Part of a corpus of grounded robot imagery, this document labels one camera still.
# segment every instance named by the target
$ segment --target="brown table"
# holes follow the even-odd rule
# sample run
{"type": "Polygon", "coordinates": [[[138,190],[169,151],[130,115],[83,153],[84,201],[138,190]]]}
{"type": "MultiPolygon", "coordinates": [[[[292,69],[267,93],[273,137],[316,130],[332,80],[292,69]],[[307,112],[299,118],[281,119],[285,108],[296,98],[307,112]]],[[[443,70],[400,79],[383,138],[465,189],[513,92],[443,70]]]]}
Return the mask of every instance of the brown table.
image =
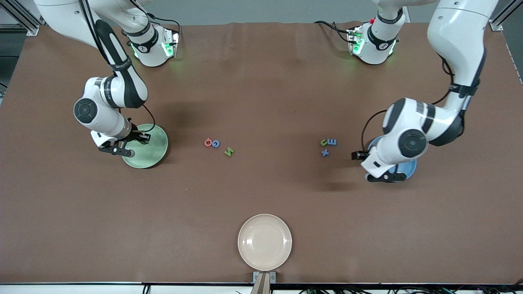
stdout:
{"type": "Polygon", "coordinates": [[[133,169],[97,151],[72,114],[85,81],[110,74],[99,53],[41,28],[0,108],[0,281],[250,280],[237,234],[272,213],[293,236],[280,282],[514,282],[523,89],[501,33],[486,33],[464,136],[431,146],[404,183],[367,183],[349,160],[375,111],[445,92],[426,29],[405,25],[395,53],[370,66],[319,25],[184,28],[179,59],[135,61],[170,149],[133,169]],[[323,158],[326,138],[338,145],[323,158]]]}

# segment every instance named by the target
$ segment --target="white robot link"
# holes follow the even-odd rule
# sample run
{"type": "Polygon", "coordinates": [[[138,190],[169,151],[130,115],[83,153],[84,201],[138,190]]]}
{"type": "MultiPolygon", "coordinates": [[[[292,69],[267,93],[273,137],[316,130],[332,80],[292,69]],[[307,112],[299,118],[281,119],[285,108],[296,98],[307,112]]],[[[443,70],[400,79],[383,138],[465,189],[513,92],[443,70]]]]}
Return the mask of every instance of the white robot link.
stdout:
{"type": "Polygon", "coordinates": [[[152,26],[145,10],[134,0],[35,0],[35,3],[53,30],[98,48],[114,72],[112,76],[92,77],[86,82],[83,96],[74,105],[76,120],[91,130],[100,151],[134,156],[132,150],[125,149],[126,143],[138,140],[147,144],[150,135],[138,131],[116,108],[141,107],[147,100],[147,87],[111,26],[96,12],[116,21],[136,47],[140,44],[146,48],[137,52],[146,66],[161,65],[174,55],[165,49],[169,46],[174,49],[177,33],[152,26]]]}
{"type": "Polygon", "coordinates": [[[394,166],[423,155],[428,145],[442,146],[464,131],[464,115],[480,83],[486,51],[485,26],[497,1],[441,0],[430,21],[430,45],[453,70],[453,81],[443,107],[402,98],[383,119],[383,133],[368,151],[353,153],[353,160],[369,173],[370,182],[397,182],[405,174],[391,173],[394,166]]]}
{"type": "Polygon", "coordinates": [[[380,64],[392,54],[397,34],[405,23],[403,6],[419,6],[436,0],[372,0],[378,13],[348,32],[349,52],[368,64],[380,64]]]}

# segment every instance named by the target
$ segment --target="robotic arm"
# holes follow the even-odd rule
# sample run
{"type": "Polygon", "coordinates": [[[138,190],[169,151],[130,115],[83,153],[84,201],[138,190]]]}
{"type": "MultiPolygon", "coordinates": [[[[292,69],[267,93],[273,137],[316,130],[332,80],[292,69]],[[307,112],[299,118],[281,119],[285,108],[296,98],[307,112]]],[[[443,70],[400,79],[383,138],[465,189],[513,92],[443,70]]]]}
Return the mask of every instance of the robotic arm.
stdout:
{"type": "Polygon", "coordinates": [[[98,48],[114,72],[108,77],[92,77],[83,96],[74,105],[78,122],[91,129],[100,151],[134,156],[125,144],[138,140],[146,144],[150,135],[115,108],[139,108],[147,100],[147,87],[134,69],[112,28],[90,9],[84,0],[36,0],[49,26],[58,33],[98,48]]]}
{"type": "Polygon", "coordinates": [[[384,136],[368,152],[353,153],[353,159],[365,159],[361,166],[370,174],[367,180],[389,182],[394,176],[389,170],[395,165],[420,157],[429,144],[445,145],[461,135],[465,111],[485,61],[485,25],[496,4],[491,0],[441,0],[427,37],[454,71],[447,101],[438,107],[402,98],[391,105],[383,120],[384,136]]]}
{"type": "Polygon", "coordinates": [[[354,28],[349,34],[352,54],[369,64],[380,64],[392,54],[396,37],[405,23],[403,6],[419,6],[436,0],[372,0],[378,6],[373,22],[354,28]]]}

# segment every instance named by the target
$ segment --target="blue plate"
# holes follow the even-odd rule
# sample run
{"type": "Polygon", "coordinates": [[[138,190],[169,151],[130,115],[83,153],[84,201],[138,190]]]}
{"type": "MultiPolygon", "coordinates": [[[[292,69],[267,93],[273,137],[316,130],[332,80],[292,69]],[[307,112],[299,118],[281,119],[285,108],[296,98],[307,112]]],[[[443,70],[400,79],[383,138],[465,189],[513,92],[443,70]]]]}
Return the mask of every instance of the blue plate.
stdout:
{"type": "MultiPolygon", "coordinates": [[[[369,150],[372,146],[374,146],[374,144],[376,144],[378,142],[378,140],[380,140],[380,138],[383,137],[383,136],[379,136],[377,137],[376,139],[372,140],[372,142],[370,142],[369,144],[369,150]]],[[[407,179],[410,178],[414,172],[416,171],[416,166],[418,164],[418,160],[415,159],[415,160],[411,160],[411,161],[407,161],[407,162],[404,162],[404,163],[400,163],[398,164],[397,166],[391,168],[389,170],[390,173],[394,173],[396,171],[400,172],[400,173],[404,173],[406,176],[407,176],[407,179]]]]}

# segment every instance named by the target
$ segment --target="metal frame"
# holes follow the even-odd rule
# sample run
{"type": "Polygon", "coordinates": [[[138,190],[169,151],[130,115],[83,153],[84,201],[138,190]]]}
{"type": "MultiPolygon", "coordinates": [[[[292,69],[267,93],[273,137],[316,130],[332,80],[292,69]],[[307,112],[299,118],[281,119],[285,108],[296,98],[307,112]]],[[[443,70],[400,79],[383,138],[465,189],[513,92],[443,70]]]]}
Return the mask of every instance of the metal frame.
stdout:
{"type": "MultiPolygon", "coordinates": [[[[36,36],[38,29],[44,24],[43,20],[35,17],[17,0],[0,0],[0,6],[3,7],[19,24],[27,30],[28,36],[36,36]]],[[[5,28],[7,30],[16,29],[15,26],[5,28]]]]}
{"type": "Polygon", "coordinates": [[[491,29],[493,31],[502,31],[503,26],[501,24],[514,12],[516,9],[518,9],[521,4],[523,4],[523,0],[512,0],[509,2],[501,11],[492,17],[491,20],[489,20],[491,29]]]}

